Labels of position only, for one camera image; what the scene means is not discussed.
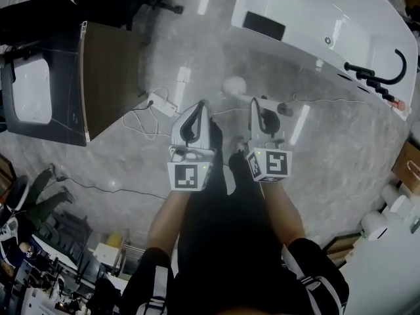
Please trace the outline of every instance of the cardboard box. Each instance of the cardboard box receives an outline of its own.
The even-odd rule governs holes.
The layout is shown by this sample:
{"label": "cardboard box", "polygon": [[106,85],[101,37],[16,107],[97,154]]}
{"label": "cardboard box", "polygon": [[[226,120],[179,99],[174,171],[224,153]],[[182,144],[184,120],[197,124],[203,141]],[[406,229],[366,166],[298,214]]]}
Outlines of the cardboard box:
{"label": "cardboard box", "polygon": [[392,172],[416,195],[420,194],[420,150],[406,142]]}
{"label": "cardboard box", "polygon": [[0,154],[0,204],[4,203],[7,192],[16,180],[12,163]]}

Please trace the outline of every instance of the black chair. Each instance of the black chair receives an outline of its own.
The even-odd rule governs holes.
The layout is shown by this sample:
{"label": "black chair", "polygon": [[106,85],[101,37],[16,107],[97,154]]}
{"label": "black chair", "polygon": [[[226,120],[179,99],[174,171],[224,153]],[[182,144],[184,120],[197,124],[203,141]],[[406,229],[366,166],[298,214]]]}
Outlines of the black chair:
{"label": "black chair", "polygon": [[131,30],[143,5],[182,14],[183,7],[162,0],[30,0],[0,9],[0,45],[27,45],[91,21]]}

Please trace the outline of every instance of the black rectangle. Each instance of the black rectangle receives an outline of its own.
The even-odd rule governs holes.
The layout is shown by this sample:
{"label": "black rectangle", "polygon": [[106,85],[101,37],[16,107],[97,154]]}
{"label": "black rectangle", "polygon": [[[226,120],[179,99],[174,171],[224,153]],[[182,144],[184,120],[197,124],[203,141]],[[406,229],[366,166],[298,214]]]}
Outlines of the black rectangle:
{"label": "black rectangle", "polygon": [[283,24],[279,24],[269,18],[252,12],[247,12],[242,26],[246,29],[271,37],[272,39],[276,39],[277,41],[282,40],[286,29],[286,26]]}
{"label": "black rectangle", "polygon": [[287,175],[287,154],[284,152],[266,151],[266,174]]}
{"label": "black rectangle", "polygon": [[197,165],[185,165],[185,164],[175,165],[175,188],[176,189],[197,189],[198,188]]}

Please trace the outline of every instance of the gray polished floor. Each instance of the gray polished floor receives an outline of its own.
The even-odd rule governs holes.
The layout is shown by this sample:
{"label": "gray polished floor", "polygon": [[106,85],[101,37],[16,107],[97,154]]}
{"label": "gray polished floor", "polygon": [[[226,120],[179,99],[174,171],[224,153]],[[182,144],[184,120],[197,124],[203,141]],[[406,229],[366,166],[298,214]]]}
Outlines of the gray polished floor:
{"label": "gray polished floor", "polygon": [[[17,3],[25,0],[10,0]],[[140,54],[139,87],[152,91],[164,87],[169,100],[181,112],[198,100],[210,101],[215,113],[231,108],[246,108],[221,93],[226,77],[242,76],[249,95],[267,95],[289,101],[293,94],[300,100],[320,98],[355,99],[348,91],[337,89],[316,74],[274,56],[251,50],[230,36],[230,18],[235,0],[170,0],[184,5],[182,16],[166,10],[143,7],[136,17],[134,31],[149,45]],[[9,0],[0,0],[0,7]],[[418,84],[413,112],[419,108]],[[298,114],[303,102],[293,102]],[[301,212],[308,236],[325,243],[337,234],[353,231],[361,217],[381,203],[379,193],[390,178],[394,163],[410,129],[414,115],[403,122],[387,109],[359,102],[311,102],[308,119],[295,146],[293,176],[284,181],[292,200]],[[173,119],[154,111],[159,131],[169,133]],[[216,115],[224,132],[224,158],[232,137],[247,132],[247,112],[233,111]],[[149,112],[139,113],[143,126],[154,132]],[[126,124],[140,129],[134,114]],[[296,118],[283,122],[286,136]],[[126,188],[165,197],[169,193],[166,162],[170,141],[158,136],[149,141],[127,129],[121,120],[114,123],[86,148],[37,140],[11,133],[0,135],[0,153],[7,156],[18,174],[32,178],[49,163],[59,171],[87,186],[106,190]],[[233,189],[232,176],[226,178]],[[99,232],[129,228],[131,237],[143,243],[162,200],[135,193],[107,194],[84,189],[73,182],[65,185],[76,203],[65,206]],[[45,195],[57,191],[51,186]]]}

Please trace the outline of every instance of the cable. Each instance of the cable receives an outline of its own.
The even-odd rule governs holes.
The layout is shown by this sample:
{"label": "cable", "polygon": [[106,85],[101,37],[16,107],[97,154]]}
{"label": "cable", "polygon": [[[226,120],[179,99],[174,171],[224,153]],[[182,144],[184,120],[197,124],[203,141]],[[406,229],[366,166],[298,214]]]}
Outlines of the cable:
{"label": "cable", "polygon": [[156,89],[154,89],[150,94],[152,95],[153,93],[155,93],[157,90],[165,90],[166,91],[166,97],[165,97],[165,103],[168,101],[169,98],[169,90],[166,87],[157,87]]}
{"label": "cable", "polygon": [[153,100],[149,101],[149,103],[147,103],[147,106],[145,108],[133,108],[131,111],[144,111],[144,110],[147,110],[152,105],[153,105]]}
{"label": "cable", "polygon": [[[167,100],[168,100],[168,98],[169,98],[169,90],[168,90],[166,87],[157,87],[157,88],[156,88],[156,89],[154,89],[154,90],[153,90],[150,94],[155,93],[157,90],[165,90],[165,91],[166,91],[165,102],[167,102]],[[170,135],[168,135],[168,134],[158,134],[158,131],[159,131],[159,120],[157,119],[157,117],[155,116],[155,114],[153,113],[153,111],[152,111],[152,109],[151,109],[152,104],[153,104],[153,100],[149,101],[149,103],[148,103],[147,107],[145,107],[145,108],[134,108],[134,109],[132,109],[132,110],[130,111],[130,112],[134,113],[134,115],[136,116],[137,121],[138,121],[138,123],[140,124],[140,129],[141,129],[141,131],[139,131],[138,129],[135,129],[134,127],[127,126],[127,125],[125,124],[125,121],[124,121],[124,115],[123,115],[123,126],[124,126],[125,128],[132,129],[132,130],[134,130],[134,131],[136,131],[136,132],[138,132],[138,133],[140,133],[140,134],[143,134],[143,135],[146,137],[146,139],[147,139],[147,140],[149,140],[149,141],[153,141],[153,140],[155,140],[155,139],[156,139],[156,137],[169,137],[169,138],[170,138],[171,136],[170,136]],[[155,133],[154,133],[154,134],[146,133],[146,132],[144,131],[144,128],[143,128],[142,122],[140,121],[140,118],[139,118],[139,117],[138,117],[138,115],[136,114],[136,111],[143,111],[143,110],[147,110],[147,109],[150,111],[150,113],[152,114],[153,118],[155,118],[155,120],[156,120],[156,130],[155,130]]]}
{"label": "cable", "polygon": [[[293,93],[292,96],[292,100],[290,100],[289,102],[280,102],[282,104],[291,104],[292,102],[309,102],[309,103],[313,103],[313,102],[365,102],[364,100],[347,100],[347,99],[343,99],[343,98],[337,98],[337,99],[316,99],[316,100],[300,100],[297,99],[297,93]],[[245,109],[245,108],[232,108],[230,110],[227,111],[223,111],[223,112],[219,112],[219,113],[213,113],[214,116],[217,116],[219,114],[225,114],[228,112],[232,112],[232,111],[249,111],[249,109]]]}
{"label": "cable", "polygon": [[232,111],[249,111],[247,108],[231,108],[230,110],[219,112],[219,113],[212,113],[213,116],[218,116],[219,114],[225,114]]}
{"label": "cable", "polygon": [[53,184],[56,184],[57,182],[64,182],[65,180],[70,180],[70,181],[72,181],[72,182],[74,182],[74,183],[76,183],[76,184],[78,184],[78,185],[80,185],[80,186],[82,186],[82,187],[84,187],[86,189],[97,189],[97,190],[99,190],[101,192],[107,192],[109,194],[116,194],[117,192],[134,192],[134,193],[139,194],[139,195],[153,196],[153,197],[156,197],[156,198],[160,198],[161,200],[166,200],[166,198],[163,198],[163,197],[158,196],[158,195],[155,195],[155,194],[150,194],[150,193],[147,193],[147,192],[138,192],[136,190],[131,190],[131,189],[118,189],[116,191],[111,191],[111,190],[101,189],[101,188],[99,188],[97,186],[85,186],[84,184],[81,184],[80,182],[72,179],[71,177],[65,177],[65,176],[59,176],[59,177],[57,177],[56,180],[54,182],[50,183],[48,186],[46,186],[44,188],[44,190],[46,190],[47,188],[49,188]]}
{"label": "cable", "polygon": [[297,93],[293,93],[292,100],[284,102],[283,104],[290,104],[292,102],[365,102],[364,100],[347,100],[343,98],[337,99],[316,99],[316,100],[300,100],[297,98]]}
{"label": "cable", "polygon": [[124,115],[123,115],[123,126],[125,127],[125,128],[128,128],[128,129],[132,129],[132,130],[134,130],[134,131],[136,131],[136,132],[138,132],[138,133],[141,133],[141,134],[143,134],[149,141],[152,141],[152,140],[154,140],[156,137],[171,137],[170,135],[168,135],[168,134],[158,134],[158,131],[159,131],[159,121],[158,121],[158,119],[157,119],[157,117],[154,115],[154,113],[152,112],[152,109],[151,108],[148,108],[149,109],[149,111],[150,111],[150,113],[153,115],[153,117],[155,118],[155,120],[156,120],[156,131],[155,131],[155,134],[150,134],[150,133],[146,133],[146,132],[144,132],[144,128],[143,128],[143,125],[142,125],[142,123],[141,123],[141,121],[140,121],[140,118],[137,116],[137,114],[135,113],[135,110],[146,110],[146,108],[145,109],[134,109],[134,110],[131,110],[130,111],[130,113],[133,113],[134,115],[135,115],[135,117],[137,118],[137,120],[138,120],[138,123],[140,124],[140,128],[141,128],[141,131],[139,131],[138,129],[135,129],[134,127],[130,127],[130,126],[127,126],[126,124],[125,124],[125,121],[124,121]]}

